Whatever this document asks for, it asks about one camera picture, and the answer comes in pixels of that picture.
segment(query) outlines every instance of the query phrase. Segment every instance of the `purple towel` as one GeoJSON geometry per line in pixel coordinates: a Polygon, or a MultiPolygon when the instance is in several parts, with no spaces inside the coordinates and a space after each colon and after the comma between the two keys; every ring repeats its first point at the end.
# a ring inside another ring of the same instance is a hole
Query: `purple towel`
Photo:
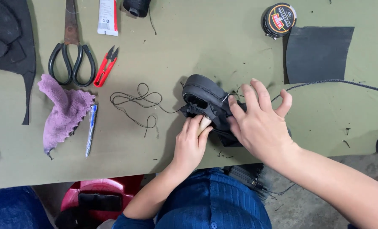
{"type": "Polygon", "coordinates": [[[86,116],[95,96],[82,90],[65,90],[48,74],[42,75],[38,86],[55,104],[43,130],[43,151],[50,157],[49,152],[64,142],[86,116]]]}

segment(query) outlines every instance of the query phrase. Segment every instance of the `rusty scissors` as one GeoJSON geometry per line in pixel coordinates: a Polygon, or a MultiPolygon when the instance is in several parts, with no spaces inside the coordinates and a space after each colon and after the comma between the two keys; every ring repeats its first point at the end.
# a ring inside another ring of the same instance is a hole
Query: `rusty scissors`
{"type": "Polygon", "coordinates": [[[96,75],[96,64],[94,62],[93,56],[90,53],[89,48],[86,44],[81,45],[79,40],[79,27],[77,25],[77,19],[76,19],[76,7],[74,4],[74,0],[66,0],[66,15],[65,15],[65,23],[64,23],[64,43],[58,43],[53,50],[52,54],[49,58],[48,63],[48,71],[49,74],[60,84],[60,85],[68,85],[72,81],[74,84],[80,87],[86,87],[89,86],[96,75]],[[67,54],[67,45],[69,44],[75,44],[77,45],[78,54],[76,62],[74,63],[74,67],[72,69],[72,66],[70,64],[69,56],[67,54]],[[56,79],[55,74],[53,72],[53,64],[57,57],[57,54],[59,51],[62,50],[62,55],[64,59],[64,63],[67,68],[68,78],[65,82],[60,82],[56,79]],[[81,65],[81,61],[83,59],[83,50],[87,55],[87,58],[90,61],[91,66],[91,75],[90,79],[87,83],[82,84],[77,80],[77,73],[79,72],[79,68],[81,65]]]}

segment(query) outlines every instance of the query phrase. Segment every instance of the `red thread snipper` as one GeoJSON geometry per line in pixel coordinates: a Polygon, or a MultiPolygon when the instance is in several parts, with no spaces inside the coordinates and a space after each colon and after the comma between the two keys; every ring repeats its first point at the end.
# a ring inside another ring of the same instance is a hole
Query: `red thread snipper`
{"type": "Polygon", "coordinates": [[[97,72],[97,76],[94,79],[93,84],[94,84],[94,86],[96,86],[98,88],[100,88],[104,84],[105,79],[107,78],[108,74],[110,74],[110,71],[111,71],[111,69],[114,66],[114,63],[117,60],[117,55],[118,55],[118,49],[119,48],[117,48],[115,50],[115,52],[113,53],[114,47],[115,47],[115,45],[108,51],[108,53],[105,54],[104,60],[103,60],[103,62],[100,65],[99,71],[97,72]],[[105,66],[108,63],[108,60],[111,60],[111,62],[108,65],[108,67],[104,70],[105,66]]]}

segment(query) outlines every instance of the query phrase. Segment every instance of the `phone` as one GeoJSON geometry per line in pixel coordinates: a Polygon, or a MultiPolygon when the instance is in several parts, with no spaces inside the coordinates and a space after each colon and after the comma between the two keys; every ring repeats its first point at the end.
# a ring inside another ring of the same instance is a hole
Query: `phone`
{"type": "Polygon", "coordinates": [[[79,193],[79,207],[97,211],[121,211],[123,200],[119,195],[79,193]]]}

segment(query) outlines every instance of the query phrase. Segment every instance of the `shirt button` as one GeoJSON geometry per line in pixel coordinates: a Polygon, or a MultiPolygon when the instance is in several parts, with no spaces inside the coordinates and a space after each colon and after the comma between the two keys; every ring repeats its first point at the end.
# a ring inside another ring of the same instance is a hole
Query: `shirt button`
{"type": "Polygon", "coordinates": [[[217,228],[217,223],[215,221],[213,221],[210,226],[213,228],[213,229],[216,229],[217,228]]]}

